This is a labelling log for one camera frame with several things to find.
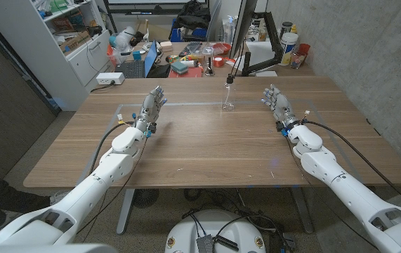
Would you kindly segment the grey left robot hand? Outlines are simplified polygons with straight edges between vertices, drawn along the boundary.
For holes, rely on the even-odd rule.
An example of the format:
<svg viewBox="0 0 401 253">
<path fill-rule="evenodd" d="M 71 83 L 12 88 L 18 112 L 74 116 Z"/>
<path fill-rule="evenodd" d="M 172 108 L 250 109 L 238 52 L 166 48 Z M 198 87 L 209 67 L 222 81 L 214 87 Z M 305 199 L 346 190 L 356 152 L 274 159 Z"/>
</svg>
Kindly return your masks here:
<svg viewBox="0 0 401 253">
<path fill-rule="evenodd" d="M 157 119 L 162 106 L 167 102 L 164 90 L 157 86 L 146 95 L 133 126 L 142 132 L 154 134 L 157 128 Z"/>
</svg>

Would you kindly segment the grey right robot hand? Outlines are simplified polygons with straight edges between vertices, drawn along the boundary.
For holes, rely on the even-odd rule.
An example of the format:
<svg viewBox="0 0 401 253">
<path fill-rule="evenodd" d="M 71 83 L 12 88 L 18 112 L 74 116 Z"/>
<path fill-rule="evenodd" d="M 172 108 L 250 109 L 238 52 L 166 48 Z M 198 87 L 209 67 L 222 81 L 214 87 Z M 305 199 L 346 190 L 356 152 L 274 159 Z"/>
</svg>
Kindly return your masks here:
<svg viewBox="0 0 401 253">
<path fill-rule="evenodd" d="M 291 103 L 273 84 L 264 90 L 263 95 L 265 98 L 262 98 L 261 101 L 270 108 L 275 118 L 277 132 L 280 132 L 283 136 L 287 136 L 300 122 L 294 114 Z"/>
</svg>

